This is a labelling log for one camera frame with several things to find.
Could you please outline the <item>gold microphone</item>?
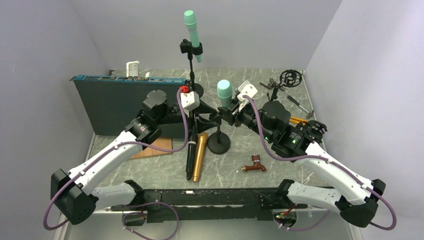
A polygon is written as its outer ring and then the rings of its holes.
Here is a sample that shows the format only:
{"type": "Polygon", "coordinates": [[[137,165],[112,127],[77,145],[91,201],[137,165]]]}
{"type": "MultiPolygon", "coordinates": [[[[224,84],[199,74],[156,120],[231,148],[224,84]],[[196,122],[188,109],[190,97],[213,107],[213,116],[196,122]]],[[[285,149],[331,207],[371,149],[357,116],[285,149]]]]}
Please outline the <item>gold microphone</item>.
{"type": "Polygon", "coordinates": [[[206,146],[208,142],[209,135],[206,132],[202,132],[198,135],[197,139],[197,149],[194,161],[194,170],[192,175],[192,180],[195,183],[198,183],[201,178],[202,166],[205,157],[206,146]]]}

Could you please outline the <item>black microphone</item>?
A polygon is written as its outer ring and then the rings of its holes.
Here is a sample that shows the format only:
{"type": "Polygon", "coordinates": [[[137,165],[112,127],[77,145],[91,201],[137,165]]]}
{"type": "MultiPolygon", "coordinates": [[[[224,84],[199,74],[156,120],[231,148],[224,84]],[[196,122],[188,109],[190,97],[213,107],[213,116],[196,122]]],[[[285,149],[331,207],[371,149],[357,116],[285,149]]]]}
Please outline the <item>black microphone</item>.
{"type": "Polygon", "coordinates": [[[193,177],[196,152],[197,152],[197,142],[196,140],[190,139],[188,141],[186,169],[185,169],[187,181],[190,181],[193,177]]]}

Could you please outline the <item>black tripod shock-mount stand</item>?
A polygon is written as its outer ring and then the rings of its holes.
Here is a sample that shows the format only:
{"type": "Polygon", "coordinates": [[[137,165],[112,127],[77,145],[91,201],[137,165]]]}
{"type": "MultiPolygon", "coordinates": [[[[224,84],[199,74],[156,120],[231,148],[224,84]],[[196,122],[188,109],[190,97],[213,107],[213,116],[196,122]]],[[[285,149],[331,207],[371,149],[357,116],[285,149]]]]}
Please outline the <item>black tripod shock-mount stand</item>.
{"type": "Polygon", "coordinates": [[[267,93],[268,100],[274,101],[277,99],[279,91],[285,91],[286,88],[294,88],[299,86],[303,81],[303,75],[294,69],[283,71],[279,76],[279,82],[276,82],[272,77],[269,82],[274,82],[272,93],[267,93]]]}

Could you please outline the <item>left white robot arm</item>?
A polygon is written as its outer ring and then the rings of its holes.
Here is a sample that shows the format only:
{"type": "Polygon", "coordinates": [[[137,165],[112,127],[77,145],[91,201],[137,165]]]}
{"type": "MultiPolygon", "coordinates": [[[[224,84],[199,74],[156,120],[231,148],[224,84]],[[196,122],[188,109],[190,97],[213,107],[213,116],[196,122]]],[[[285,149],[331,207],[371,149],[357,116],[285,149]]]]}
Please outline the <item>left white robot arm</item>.
{"type": "Polygon", "coordinates": [[[61,226],[48,225],[52,206],[65,215],[67,222],[77,225],[100,209],[126,205],[131,210],[137,210],[143,205],[143,190],[132,180],[109,187],[98,185],[122,163],[147,148],[167,153],[185,148],[166,149],[153,145],[162,135],[160,124],[170,117],[165,93],[157,90],[152,94],[152,97],[145,99],[137,117],[107,147],[79,166],[69,171],[58,169],[51,175],[50,202],[43,216],[43,227],[46,230],[55,230],[61,226]]]}

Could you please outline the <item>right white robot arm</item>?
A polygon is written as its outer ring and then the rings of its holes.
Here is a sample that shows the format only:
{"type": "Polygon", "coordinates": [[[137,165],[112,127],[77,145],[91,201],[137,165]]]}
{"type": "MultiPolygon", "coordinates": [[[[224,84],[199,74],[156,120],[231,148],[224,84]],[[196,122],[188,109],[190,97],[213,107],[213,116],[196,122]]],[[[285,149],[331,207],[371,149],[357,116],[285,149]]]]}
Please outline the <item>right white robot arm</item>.
{"type": "Polygon", "coordinates": [[[257,133],[267,154],[282,162],[304,166],[324,179],[330,188],[283,180],[275,194],[276,203],[287,208],[306,204],[338,213],[348,223],[364,228],[373,223],[386,185],[348,169],[321,147],[326,126],[316,120],[292,126],[291,114],[278,101],[257,108],[252,99],[220,107],[222,120],[232,126],[245,125],[257,133]]]}

